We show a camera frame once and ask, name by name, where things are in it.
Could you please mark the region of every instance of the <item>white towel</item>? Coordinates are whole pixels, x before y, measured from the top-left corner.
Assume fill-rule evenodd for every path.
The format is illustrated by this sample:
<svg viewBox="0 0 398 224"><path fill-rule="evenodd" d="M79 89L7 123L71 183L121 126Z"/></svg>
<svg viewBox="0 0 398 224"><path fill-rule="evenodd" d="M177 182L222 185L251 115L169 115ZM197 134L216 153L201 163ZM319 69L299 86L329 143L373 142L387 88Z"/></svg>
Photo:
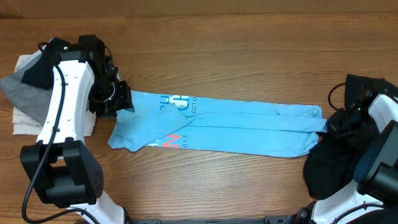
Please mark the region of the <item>white towel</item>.
<svg viewBox="0 0 398 224"><path fill-rule="evenodd" d="M15 67L15 71L19 69L19 67L28 60L30 55L21 55L19 56L17 65ZM86 112L86 120L85 120L85 136L91 136L93 134L94 126L95 126L96 116L90 111ZM39 135L42 131L43 126L32 119L31 117L24 114L19 109L15 108L12 111L12 122L14 123L14 132L13 134L33 134Z"/></svg>

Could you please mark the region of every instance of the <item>blue cloth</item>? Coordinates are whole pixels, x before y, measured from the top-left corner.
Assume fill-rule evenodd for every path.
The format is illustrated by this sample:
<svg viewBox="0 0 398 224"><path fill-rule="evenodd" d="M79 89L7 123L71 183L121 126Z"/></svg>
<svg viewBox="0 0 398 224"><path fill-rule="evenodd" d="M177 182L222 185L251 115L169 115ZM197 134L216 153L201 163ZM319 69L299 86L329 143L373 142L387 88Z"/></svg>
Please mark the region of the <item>blue cloth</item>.
<svg viewBox="0 0 398 224"><path fill-rule="evenodd" d="M319 106L217 100L132 91L135 113L118 111L108 143L276 157L308 154L326 132Z"/></svg>

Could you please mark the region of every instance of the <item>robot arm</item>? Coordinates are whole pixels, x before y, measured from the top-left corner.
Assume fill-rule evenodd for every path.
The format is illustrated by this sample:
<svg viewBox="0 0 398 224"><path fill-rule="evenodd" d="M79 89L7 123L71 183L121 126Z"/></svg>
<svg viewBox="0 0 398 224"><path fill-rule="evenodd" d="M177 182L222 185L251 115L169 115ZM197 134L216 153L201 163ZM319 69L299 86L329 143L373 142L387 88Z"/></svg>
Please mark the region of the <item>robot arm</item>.
<svg viewBox="0 0 398 224"><path fill-rule="evenodd" d="M63 73L53 68L54 83L47 119L36 145L24 146L21 163L32 180L39 162L46 162L34 189L43 203L52 203L58 208L82 208L79 214L89 223L94 223L89 213L99 223L125 224L128 214L116 205L104 191L103 171L98 161L84 144L84 123L87 104L97 116L113 115L121 109L132 108L130 88L116 78L117 68L106 69L105 45L95 35L80 36L77 44L59 46L51 55ZM51 142L48 157L42 158L50 142L65 88L62 112L57 133ZM65 166L52 167L58 159Z"/></svg>
<svg viewBox="0 0 398 224"><path fill-rule="evenodd" d="M344 224L398 202L398 104L380 94L368 113L380 135L358 162L354 180L284 223Z"/></svg>

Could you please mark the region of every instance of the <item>black cable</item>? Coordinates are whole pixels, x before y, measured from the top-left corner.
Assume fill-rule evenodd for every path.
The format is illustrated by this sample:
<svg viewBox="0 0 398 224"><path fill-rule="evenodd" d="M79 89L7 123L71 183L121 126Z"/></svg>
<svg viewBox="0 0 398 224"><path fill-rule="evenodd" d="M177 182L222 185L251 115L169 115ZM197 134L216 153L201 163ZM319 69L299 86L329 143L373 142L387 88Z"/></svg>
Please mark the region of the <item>black cable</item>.
<svg viewBox="0 0 398 224"><path fill-rule="evenodd" d="M109 49L109 47L105 46L105 48L106 48L106 50L108 50L109 57L111 58L111 66L109 67L109 70L108 70L108 76L110 77L111 71L113 70L113 55L112 55L111 49Z"/></svg>
<svg viewBox="0 0 398 224"><path fill-rule="evenodd" d="M337 217L331 224L337 224L341 219L343 219L344 217L346 217L347 215L356 212L360 209L365 209L368 207L376 207L376 208L384 208L384 205L379 205L379 204L375 204L375 203L364 203L363 205L360 205L358 207L354 207L350 210L348 210L347 212L341 214L339 217Z"/></svg>
<svg viewBox="0 0 398 224"><path fill-rule="evenodd" d="M330 105L333 109L335 109L335 110L337 110L337 111L338 111L338 108L335 107L335 106L333 106L333 104L332 104L331 101L330 101L330 97L331 97L331 94L333 93L333 91L335 91L337 88L339 88L340 86L343 86L343 85L345 85L345 84L346 84L346 83L340 83L339 85L333 87L333 88L330 90L329 95L328 95L328 102L329 102L329 105Z"/></svg>
<svg viewBox="0 0 398 224"><path fill-rule="evenodd" d="M49 143L47 144L47 147L45 148L45 151L44 151L44 154L42 156L42 159L40 160L39 165L37 166L37 169L35 171L35 174L33 175L33 178L32 178L32 180L31 180L31 182L29 184L29 187L27 188L27 191L26 191L26 194L25 194L25 198L24 198L24 202L22 203L22 217L25 220L25 222L27 222L27 223L44 223L44 222L53 220L54 218L58 218L58 217L60 217L62 215L65 215L65 214L68 214L68 213L71 213L71 212L81 212L82 215L86 215L88 218L90 218L93 221L94 224L100 224L97 221L97 219L92 214L88 213L86 210L84 210L82 208L73 208L73 209L70 209L70 210L65 210L63 212L57 213L57 214L52 215L52 216L47 217L47 218L43 218L41 220L31 220L30 218L28 218L28 216L26 214L27 203L29 201L30 194L32 193L32 190L33 190L33 187L34 187L34 185L35 185L35 183L37 181L37 178L38 178L40 172L43 169L44 163L47 162L47 157L49 155L51 145L53 144L55 135L56 135L56 133L58 131L58 124L60 122L62 106L63 106L63 102L65 100L65 85L66 85L65 77L63 76L63 73L62 73L60 67L56 63L54 63L52 61L52 59L47 55L47 53L43 50L42 45L47 45L47 44L49 44L49 43L41 42L41 43L38 44L38 47L39 47L39 50L42 52L42 54L46 55L46 57L48 57L48 59L54 64L55 68L58 70L58 73L60 74L61 86L62 86L61 99L60 99L60 104L58 106L57 116L55 117L55 122L54 122L54 126L52 128L52 133L51 133L51 136L50 136Z"/></svg>

